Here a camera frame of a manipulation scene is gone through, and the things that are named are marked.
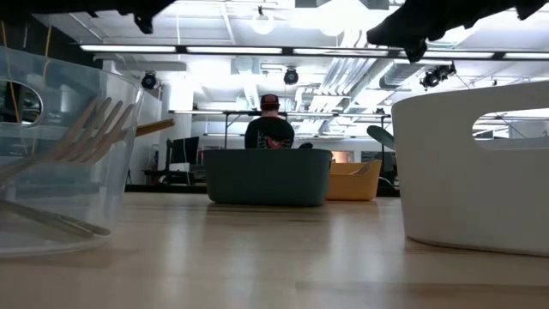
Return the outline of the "thin brown stick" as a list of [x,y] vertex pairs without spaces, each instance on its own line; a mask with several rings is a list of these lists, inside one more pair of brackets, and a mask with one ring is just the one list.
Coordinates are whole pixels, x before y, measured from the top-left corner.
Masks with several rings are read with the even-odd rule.
[[166,119],[154,123],[142,124],[139,125],[136,129],[136,137],[145,136],[155,133],[157,131],[168,129],[173,127],[174,125],[175,121],[173,119]]

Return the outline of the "gold fork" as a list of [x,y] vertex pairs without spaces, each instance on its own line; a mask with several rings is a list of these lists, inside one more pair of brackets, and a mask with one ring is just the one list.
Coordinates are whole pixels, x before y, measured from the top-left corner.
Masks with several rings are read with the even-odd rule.
[[93,98],[75,123],[47,152],[33,154],[0,167],[0,183],[40,163],[77,163],[93,165],[101,160],[111,146],[120,141],[127,130],[123,129],[127,119],[134,113],[136,104],[118,101],[103,118],[112,98]]
[[8,210],[28,220],[86,239],[93,238],[94,236],[109,236],[112,233],[108,228],[100,227],[67,215],[61,215],[43,209],[35,209],[7,200],[0,200],[0,209]]

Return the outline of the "teal plastic bin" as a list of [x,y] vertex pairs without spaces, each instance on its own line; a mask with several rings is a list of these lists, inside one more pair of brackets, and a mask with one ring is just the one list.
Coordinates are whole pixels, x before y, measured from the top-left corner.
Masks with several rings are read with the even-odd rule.
[[215,203],[315,207],[327,198],[332,154],[325,149],[207,150],[204,160]]

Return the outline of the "round white pendant lamp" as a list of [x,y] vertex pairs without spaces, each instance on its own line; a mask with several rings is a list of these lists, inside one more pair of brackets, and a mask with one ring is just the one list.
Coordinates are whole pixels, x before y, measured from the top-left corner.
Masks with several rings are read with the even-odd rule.
[[256,8],[256,13],[252,16],[251,27],[258,34],[269,34],[275,29],[275,18],[269,10],[259,5]]

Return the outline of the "black track light cluster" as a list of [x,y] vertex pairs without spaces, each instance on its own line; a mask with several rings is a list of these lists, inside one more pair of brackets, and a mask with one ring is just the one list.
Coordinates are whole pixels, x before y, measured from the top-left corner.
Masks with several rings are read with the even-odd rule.
[[435,88],[439,83],[447,80],[456,73],[454,64],[439,65],[434,70],[428,70],[425,76],[419,80],[419,84],[424,88]]

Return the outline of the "person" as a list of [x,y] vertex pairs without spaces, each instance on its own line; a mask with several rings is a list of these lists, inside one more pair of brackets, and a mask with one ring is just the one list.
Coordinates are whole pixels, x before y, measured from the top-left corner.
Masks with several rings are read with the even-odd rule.
[[248,123],[244,133],[246,149],[291,148],[294,129],[279,116],[280,102],[275,94],[264,94],[260,101],[261,116]]

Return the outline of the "orange plastic bin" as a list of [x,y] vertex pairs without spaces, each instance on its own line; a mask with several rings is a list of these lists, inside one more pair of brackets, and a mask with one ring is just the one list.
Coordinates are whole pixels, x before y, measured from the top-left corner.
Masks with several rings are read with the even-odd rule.
[[368,202],[377,196],[382,162],[333,163],[329,175],[330,201]]

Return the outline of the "clear plastic bin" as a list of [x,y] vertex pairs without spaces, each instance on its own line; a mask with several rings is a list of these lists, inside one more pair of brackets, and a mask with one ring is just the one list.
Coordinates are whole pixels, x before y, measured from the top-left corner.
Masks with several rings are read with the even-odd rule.
[[[136,104],[127,133],[93,165],[40,163],[0,183],[0,200],[67,215],[113,232],[122,206],[143,90],[116,73],[0,46],[0,167],[47,152],[93,98]],[[82,238],[0,209],[0,257],[81,251],[109,236]]]

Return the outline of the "black aluminium table frame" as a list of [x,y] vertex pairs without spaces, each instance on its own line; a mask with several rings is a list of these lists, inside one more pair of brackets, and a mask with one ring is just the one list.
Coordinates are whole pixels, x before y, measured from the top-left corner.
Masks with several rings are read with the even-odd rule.
[[[126,185],[125,192],[206,194],[207,187],[200,185]],[[377,188],[377,197],[399,197],[400,191],[387,187]]]

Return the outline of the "black computer monitor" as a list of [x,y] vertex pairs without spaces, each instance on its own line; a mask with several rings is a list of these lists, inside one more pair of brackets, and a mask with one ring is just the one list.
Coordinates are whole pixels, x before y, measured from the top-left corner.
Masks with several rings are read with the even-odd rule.
[[169,163],[189,163],[195,165],[198,156],[199,137],[192,136],[188,138],[168,140],[167,158]]

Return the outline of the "dark office desk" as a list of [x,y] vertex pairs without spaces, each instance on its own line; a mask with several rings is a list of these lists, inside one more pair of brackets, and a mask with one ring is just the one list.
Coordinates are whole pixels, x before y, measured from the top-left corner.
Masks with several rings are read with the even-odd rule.
[[186,171],[143,170],[148,185],[205,185],[203,175]]

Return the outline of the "white plastic bin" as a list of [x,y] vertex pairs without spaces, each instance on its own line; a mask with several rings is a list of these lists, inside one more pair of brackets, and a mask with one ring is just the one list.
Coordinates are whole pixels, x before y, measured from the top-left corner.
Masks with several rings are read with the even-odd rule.
[[424,94],[392,107],[404,232],[549,257],[549,137],[476,141],[490,112],[549,107],[549,81]]

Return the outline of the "long ceiling light strip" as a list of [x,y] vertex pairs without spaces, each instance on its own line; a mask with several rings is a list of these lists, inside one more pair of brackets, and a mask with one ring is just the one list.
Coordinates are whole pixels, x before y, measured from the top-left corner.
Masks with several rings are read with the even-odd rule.
[[186,51],[196,54],[282,54],[280,47],[188,46]]
[[86,52],[173,53],[177,51],[175,46],[163,45],[80,45],[80,47]]
[[355,49],[314,49],[314,48],[295,48],[295,55],[310,55],[314,57],[385,57],[388,52],[385,50],[355,50]]
[[425,58],[443,58],[443,59],[484,59],[492,58],[492,52],[482,51],[427,51],[424,54]]
[[504,58],[512,61],[549,61],[549,52],[507,52]]

